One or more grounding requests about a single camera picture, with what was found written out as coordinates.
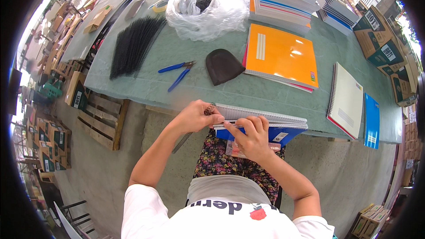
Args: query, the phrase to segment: concrete floor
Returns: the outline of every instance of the concrete floor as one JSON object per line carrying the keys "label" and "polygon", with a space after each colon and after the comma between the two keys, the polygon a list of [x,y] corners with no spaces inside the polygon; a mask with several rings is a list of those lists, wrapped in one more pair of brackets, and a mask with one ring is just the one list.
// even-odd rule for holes
{"label": "concrete floor", "polygon": [[[109,151],[76,127],[77,109],[67,106],[63,98],[56,102],[56,114],[72,130],[72,169],[55,172],[64,203],[87,200],[75,209],[76,214],[90,213],[100,238],[120,238],[124,193],[131,170],[173,117],[131,102],[121,149]],[[167,163],[157,190],[169,216],[185,205],[206,134],[207,129],[192,134]],[[394,154],[395,145],[381,143],[375,150],[361,142],[328,142],[327,138],[299,135],[287,145],[285,160],[316,186],[323,217],[343,238],[359,210],[370,203],[382,203]],[[283,197],[280,209],[291,217],[293,204],[288,196]]]}

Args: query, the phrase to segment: wire cutters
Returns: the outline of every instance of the wire cutters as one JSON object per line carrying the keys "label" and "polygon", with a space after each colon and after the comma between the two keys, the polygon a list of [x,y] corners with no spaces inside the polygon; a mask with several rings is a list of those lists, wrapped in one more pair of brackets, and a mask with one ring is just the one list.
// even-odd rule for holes
{"label": "wire cutters", "polygon": [[180,76],[176,79],[176,81],[168,88],[168,92],[171,92],[177,86],[177,84],[179,84],[182,81],[184,76],[190,71],[190,68],[194,64],[196,64],[196,62],[193,60],[186,63],[180,63],[173,66],[167,66],[167,67],[164,67],[163,69],[158,70],[158,73],[162,73],[162,72],[170,71],[173,69],[179,69],[184,66],[186,67],[186,69],[180,74]]}

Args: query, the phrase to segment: red graphic on shirt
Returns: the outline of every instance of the red graphic on shirt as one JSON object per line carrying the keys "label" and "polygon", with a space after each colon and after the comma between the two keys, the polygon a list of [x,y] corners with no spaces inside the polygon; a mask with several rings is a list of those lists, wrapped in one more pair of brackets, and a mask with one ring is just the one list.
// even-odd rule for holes
{"label": "red graphic on shirt", "polygon": [[257,205],[253,204],[253,206],[254,206],[254,211],[249,213],[249,216],[251,217],[251,219],[260,221],[267,216],[261,204],[257,204]]}

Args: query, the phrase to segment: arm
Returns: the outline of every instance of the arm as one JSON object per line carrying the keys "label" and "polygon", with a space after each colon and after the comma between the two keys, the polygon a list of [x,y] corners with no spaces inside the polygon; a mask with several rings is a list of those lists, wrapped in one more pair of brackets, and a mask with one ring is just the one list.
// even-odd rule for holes
{"label": "arm", "polygon": [[204,115],[205,109],[209,106],[209,103],[197,100],[184,108],[136,163],[128,185],[142,184],[155,188],[180,136],[189,132],[198,132],[207,125],[212,127],[215,123],[223,122],[224,117],[216,108],[212,110],[211,115]]}
{"label": "arm", "polygon": [[247,134],[245,135],[229,122],[224,123],[246,157],[271,174],[294,200],[293,218],[308,215],[321,216],[319,193],[313,184],[268,147],[268,120],[263,116],[248,116],[238,119],[236,125],[242,125]]}

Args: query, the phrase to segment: plastic bag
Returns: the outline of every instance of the plastic bag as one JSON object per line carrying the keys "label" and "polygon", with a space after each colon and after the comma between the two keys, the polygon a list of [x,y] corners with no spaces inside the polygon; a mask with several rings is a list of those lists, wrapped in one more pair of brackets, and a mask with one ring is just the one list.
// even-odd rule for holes
{"label": "plastic bag", "polygon": [[166,10],[168,25],[183,40],[209,42],[228,31],[245,31],[244,19],[249,9],[245,0],[211,0],[201,12],[196,0],[169,0]]}

